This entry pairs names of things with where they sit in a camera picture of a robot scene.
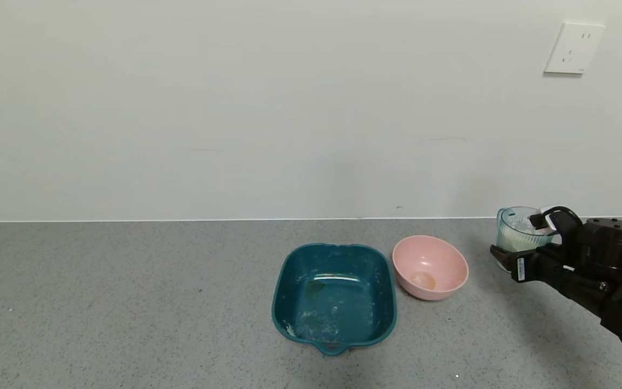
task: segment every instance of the gray countertop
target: gray countertop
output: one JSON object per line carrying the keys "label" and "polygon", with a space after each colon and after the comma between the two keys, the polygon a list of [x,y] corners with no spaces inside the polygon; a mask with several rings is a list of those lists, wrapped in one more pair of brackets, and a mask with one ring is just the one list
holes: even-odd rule
{"label": "gray countertop", "polygon": [[[622,387],[622,344],[488,253],[492,219],[0,224],[2,387]],[[431,234],[464,254],[451,298],[397,288],[383,342],[323,356],[277,332],[287,254]]]}

